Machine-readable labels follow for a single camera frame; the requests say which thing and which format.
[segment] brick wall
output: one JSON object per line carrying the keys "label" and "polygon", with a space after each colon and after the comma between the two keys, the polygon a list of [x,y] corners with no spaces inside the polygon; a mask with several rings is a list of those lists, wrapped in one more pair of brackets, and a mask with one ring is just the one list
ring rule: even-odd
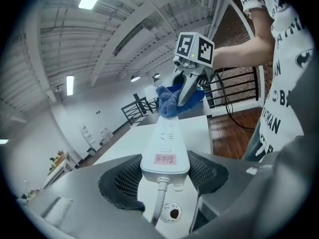
{"label": "brick wall", "polygon": [[[242,8],[242,4],[241,4],[240,0],[234,0],[234,1],[237,4],[237,6],[242,10],[243,8]],[[249,17],[247,17],[246,15],[245,15],[245,17],[246,17],[249,25],[251,26],[253,32],[255,32],[252,20]],[[224,15],[219,27],[218,27],[218,30],[213,38],[213,41],[215,43],[215,48],[238,45],[238,44],[241,44],[241,43],[248,41],[249,39],[250,39],[250,37],[249,37],[248,32],[247,32],[244,24],[242,23],[241,19],[239,18],[239,16],[237,15],[237,13],[233,9],[233,7],[228,6],[228,8],[225,12],[225,15]],[[251,72],[251,71],[252,71],[252,68],[242,67],[242,68],[238,68],[238,69],[224,72],[222,78],[234,76],[236,74]],[[265,85],[266,85],[265,88],[266,88],[266,96],[267,96],[269,89],[270,89],[270,86],[271,86],[272,78],[273,78],[272,63],[264,65],[264,74],[265,74]],[[259,86],[259,96],[260,96],[260,77],[259,77],[259,70],[258,69],[257,69],[257,76],[258,76],[258,86]],[[249,81],[249,80],[253,80],[253,79],[254,79],[254,77],[252,74],[245,75],[245,76],[241,76],[238,78],[225,80],[224,85],[229,86],[229,85],[233,85],[233,84],[236,84],[239,82]],[[226,94],[230,94],[230,93],[237,92],[237,91],[247,90],[247,89],[253,88],[253,87],[254,87],[254,83],[252,82],[252,83],[247,83],[244,85],[232,87],[232,88],[226,89],[225,91],[226,91]],[[254,90],[249,91],[249,92],[236,94],[236,95],[232,95],[229,97],[229,100],[233,101],[233,100],[246,98],[246,97],[253,96],[253,95],[255,95]]]}

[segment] ceiling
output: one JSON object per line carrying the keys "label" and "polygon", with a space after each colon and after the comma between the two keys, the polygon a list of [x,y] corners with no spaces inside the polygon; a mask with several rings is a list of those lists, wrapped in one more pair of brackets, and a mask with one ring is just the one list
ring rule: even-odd
{"label": "ceiling", "polygon": [[74,92],[153,75],[172,59],[183,31],[207,35],[216,0],[37,0],[12,34],[2,57],[0,125],[27,121],[34,109]]}

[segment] white cable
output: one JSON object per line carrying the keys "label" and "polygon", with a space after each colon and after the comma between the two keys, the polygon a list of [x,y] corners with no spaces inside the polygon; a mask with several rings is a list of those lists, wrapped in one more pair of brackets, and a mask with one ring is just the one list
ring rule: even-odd
{"label": "white cable", "polygon": [[163,208],[165,194],[167,191],[167,186],[169,184],[169,179],[159,178],[158,183],[159,183],[159,193],[158,193],[158,198],[156,199],[155,208],[154,208],[153,216],[151,219],[151,223],[154,225],[154,227],[156,227],[156,224],[158,223],[160,219],[160,213]]}

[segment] person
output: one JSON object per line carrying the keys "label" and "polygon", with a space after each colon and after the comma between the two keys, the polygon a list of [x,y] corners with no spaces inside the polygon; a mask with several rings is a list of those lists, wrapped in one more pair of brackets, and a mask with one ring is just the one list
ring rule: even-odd
{"label": "person", "polygon": [[287,102],[313,52],[313,39],[294,8],[283,0],[240,0],[253,20],[255,38],[215,49],[213,68],[259,66],[273,60],[273,82],[243,157],[260,161],[303,135]]}

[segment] black railing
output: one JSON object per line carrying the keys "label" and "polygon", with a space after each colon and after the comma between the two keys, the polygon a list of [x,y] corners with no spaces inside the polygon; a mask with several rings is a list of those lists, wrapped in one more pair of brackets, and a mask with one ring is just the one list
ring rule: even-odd
{"label": "black railing", "polygon": [[[216,99],[224,100],[225,94],[222,95],[222,96],[213,97],[213,94],[212,94],[213,92],[220,91],[220,90],[223,90],[223,89],[224,90],[225,89],[230,89],[230,88],[233,88],[233,87],[237,87],[237,86],[244,85],[244,84],[249,84],[249,83],[254,83],[254,87],[253,88],[247,87],[247,89],[245,89],[245,90],[231,92],[229,94],[226,94],[226,97],[234,96],[234,95],[245,93],[245,92],[249,92],[249,91],[255,91],[254,95],[248,96],[248,97],[245,97],[245,98],[233,99],[232,101],[228,101],[228,103],[236,103],[236,102],[240,102],[240,101],[244,101],[244,100],[248,100],[248,99],[252,99],[252,98],[255,98],[256,100],[258,100],[259,89],[258,89],[258,78],[257,78],[256,67],[252,67],[252,71],[251,72],[237,74],[237,75],[230,76],[230,77],[225,77],[225,78],[222,78],[222,79],[220,78],[220,76],[219,76],[220,73],[222,73],[223,71],[225,72],[225,71],[229,71],[229,70],[233,70],[233,69],[236,70],[236,68],[234,68],[234,67],[232,67],[232,68],[219,68],[219,69],[215,70],[213,75],[212,75],[212,79],[215,79],[215,77],[216,77],[217,80],[215,80],[215,81],[213,80],[209,84],[206,84],[205,86],[203,86],[203,89],[205,91],[205,95],[206,95],[206,98],[207,98],[207,101],[208,101],[208,104],[209,104],[210,108],[220,107],[220,106],[224,106],[225,105],[224,103],[216,104],[215,101],[214,101]],[[239,82],[239,83],[224,87],[224,84],[223,84],[224,81],[229,80],[229,79],[233,79],[233,78],[239,78],[239,77],[245,76],[245,75],[253,75],[253,80],[243,81],[243,82]],[[211,90],[210,84],[213,84],[213,83],[219,83],[221,88],[218,88],[218,89],[215,89],[215,90]]]}
{"label": "black railing", "polygon": [[148,102],[146,98],[141,98],[136,100],[127,106],[121,108],[128,122],[133,125],[134,123],[139,123],[140,118],[147,116],[147,111],[152,113],[158,111],[158,102]]}

